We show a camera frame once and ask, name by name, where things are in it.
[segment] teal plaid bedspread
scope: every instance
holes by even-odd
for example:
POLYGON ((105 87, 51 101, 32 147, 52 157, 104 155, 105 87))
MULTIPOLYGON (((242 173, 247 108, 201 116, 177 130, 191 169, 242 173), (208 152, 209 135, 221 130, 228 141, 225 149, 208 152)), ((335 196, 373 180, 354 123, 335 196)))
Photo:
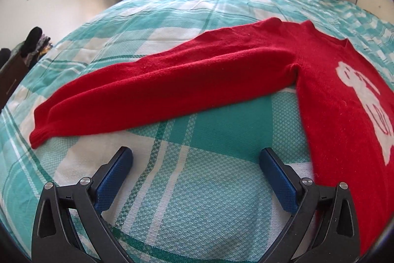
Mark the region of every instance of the teal plaid bedspread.
POLYGON ((301 177, 313 176, 294 88, 127 131, 53 138, 36 150, 29 134, 34 109, 80 75, 272 16, 310 19, 327 34, 348 37, 394 88, 394 26, 349 2, 124 0, 60 41, 1 112, 0 219, 26 253, 44 184, 75 184, 124 145, 134 166, 103 217, 135 262, 256 262, 288 218, 257 165, 259 151, 271 146, 301 177))

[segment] metal screw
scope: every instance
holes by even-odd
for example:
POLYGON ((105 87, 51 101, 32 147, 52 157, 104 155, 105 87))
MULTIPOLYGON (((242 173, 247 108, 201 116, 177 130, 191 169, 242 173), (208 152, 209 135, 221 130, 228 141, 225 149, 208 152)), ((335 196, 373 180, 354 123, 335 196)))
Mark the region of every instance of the metal screw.
POLYGON ((90 177, 83 177, 83 178, 81 178, 79 183, 81 183, 81 185, 88 185, 90 183, 90 177))
POLYGON ((301 182, 302 182, 302 184, 304 184, 304 185, 306 185, 306 186, 311 186, 312 183, 313 183, 313 181, 312 181, 310 178, 308 178, 308 177, 304 177, 304 178, 301 180, 301 182))
POLYGON ((48 183, 46 183, 46 184, 44 185, 44 188, 45 188, 46 190, 50 190, 52 187, 53 187, 53 183, 52 183, 52 182, 48 182, 48 183))
POLYGON ((347 186, 347 184, 345 182, 341 182, 339 183, 339 187, 343 190, 347 190, 349 188, 349 186, 347 186))

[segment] red clothing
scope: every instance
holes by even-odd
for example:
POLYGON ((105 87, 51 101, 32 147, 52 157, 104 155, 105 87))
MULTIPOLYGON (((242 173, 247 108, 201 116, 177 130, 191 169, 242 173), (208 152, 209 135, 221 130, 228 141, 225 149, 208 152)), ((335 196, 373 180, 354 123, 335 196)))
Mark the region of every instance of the red clothing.
POLYGON ((394 93, 349 40, 310 21, 270 18, 208 31, 77 78, 34 111, 30 142, 36 148, 53 136, 124 130, 293 83, 316 182, 348 183, 364 252, 394 211, 394 93))

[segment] clothes pile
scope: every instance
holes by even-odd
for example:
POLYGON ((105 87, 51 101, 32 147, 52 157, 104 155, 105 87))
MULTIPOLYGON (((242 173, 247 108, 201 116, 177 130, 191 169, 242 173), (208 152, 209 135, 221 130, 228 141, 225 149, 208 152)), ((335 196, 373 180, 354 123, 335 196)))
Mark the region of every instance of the clothes pile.
POLYGON ((31 69, 52 47, 50 37, 40 27, 34 27, 20 48, 20 56, 31 69))

